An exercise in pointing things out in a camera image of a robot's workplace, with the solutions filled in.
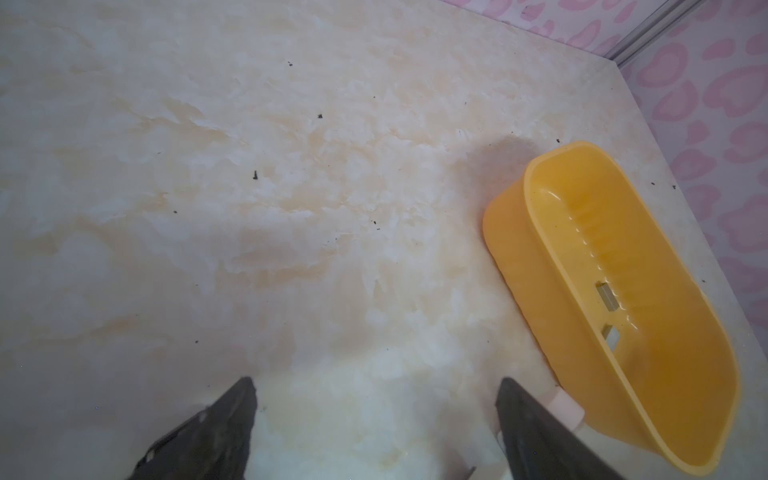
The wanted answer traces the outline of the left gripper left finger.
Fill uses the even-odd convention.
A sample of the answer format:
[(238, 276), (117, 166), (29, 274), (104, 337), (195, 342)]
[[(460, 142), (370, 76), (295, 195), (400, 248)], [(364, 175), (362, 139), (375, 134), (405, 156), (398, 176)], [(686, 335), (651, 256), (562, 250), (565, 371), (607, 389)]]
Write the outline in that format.
[(258, 409), (249, 376), (155, 441), (132, 479), (243, 479)]

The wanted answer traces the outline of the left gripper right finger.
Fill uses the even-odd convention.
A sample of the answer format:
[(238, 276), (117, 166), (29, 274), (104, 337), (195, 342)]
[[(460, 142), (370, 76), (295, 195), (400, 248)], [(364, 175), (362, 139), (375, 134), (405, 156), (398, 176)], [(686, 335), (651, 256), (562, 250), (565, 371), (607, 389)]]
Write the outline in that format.
[(495, 407), (514, 479), (622, 479), (516, 380), (501, 380)]

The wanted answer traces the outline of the yellow plastic tray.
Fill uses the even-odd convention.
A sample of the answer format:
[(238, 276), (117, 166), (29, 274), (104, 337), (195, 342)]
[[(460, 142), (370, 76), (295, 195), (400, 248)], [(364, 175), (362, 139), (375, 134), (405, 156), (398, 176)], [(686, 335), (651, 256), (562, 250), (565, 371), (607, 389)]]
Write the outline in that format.
[(489, 203), (482, 232), (586, 423), (712, 473), (740, 401), (736, 357), (620, 166), (584, 141), (541, 155)]

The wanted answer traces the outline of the staple strip in tray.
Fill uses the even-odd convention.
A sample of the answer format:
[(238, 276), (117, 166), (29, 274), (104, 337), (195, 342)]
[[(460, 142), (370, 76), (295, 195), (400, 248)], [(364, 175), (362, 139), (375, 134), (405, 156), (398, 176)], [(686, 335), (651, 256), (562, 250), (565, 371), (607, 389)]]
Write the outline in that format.
[(597, 282), (596, 290), (609, 312), (617, 311), (620, 308), (620, 303), (608, 282)]
[(614, 352), (618, 347), (618, 343), (621, 338), (619, 329), (612, 324), (605, 324), (601, 330), (604, 341), (611, 352)]

